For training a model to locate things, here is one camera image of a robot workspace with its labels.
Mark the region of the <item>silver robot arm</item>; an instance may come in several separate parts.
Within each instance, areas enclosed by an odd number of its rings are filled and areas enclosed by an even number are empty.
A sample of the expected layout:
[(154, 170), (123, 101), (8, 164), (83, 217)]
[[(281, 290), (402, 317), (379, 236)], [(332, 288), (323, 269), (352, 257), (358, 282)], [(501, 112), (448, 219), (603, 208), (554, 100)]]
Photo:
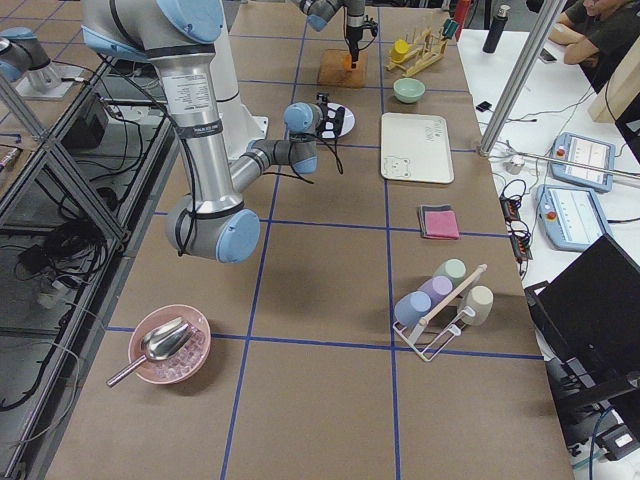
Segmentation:
[(325, 96), (284, 112), (285, 140), (251, 142), (234, 162), (227, 157), (211, 65), (225, 31), (218, 1), (85, 1), (83, 36), (98, 54), (150, 63), (167, 104), (163, 110), (181, 144), (190, 192), (170, 211), (169, 242), (181, 255), (237, 263), (251, 256), (260, 220), (243, 191), (270, 167), (297, 176), (314, 172), (317, 141), (337, 130), (344, 112)]
[(322, 31), (340, 12), (344, 14), (343, 35), (348, 48), (347, 68), (359, 66), (364, 32), (369, 31), (371, 40), (378, 34), (378, 23), (365, 12), (366, 2), (361, 0), (299, 0), (293, 4), (306, 16), (307, 24), (316, 32)]

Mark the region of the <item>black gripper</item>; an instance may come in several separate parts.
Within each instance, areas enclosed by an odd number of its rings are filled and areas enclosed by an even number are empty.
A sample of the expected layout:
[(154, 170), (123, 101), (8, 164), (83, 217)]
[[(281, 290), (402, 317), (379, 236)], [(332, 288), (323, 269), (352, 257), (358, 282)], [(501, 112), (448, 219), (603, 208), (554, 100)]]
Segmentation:
[(351, 69), (357, 67), (358, 49), (363, 39), (364, 32), (370, 31), (372, 36), (376, 36), (376, 21), (368, 15), (355, 16), (348, 14), (345, 24), (345, 39), (349, 48), (349, 66)]
[(329, 95), (323, 92), (316, 94), (316, 105), (321, 111), (316, 134), (321, 139), (337, 140), (342, 135), (346, 108), (341, 104), (331, 103)]

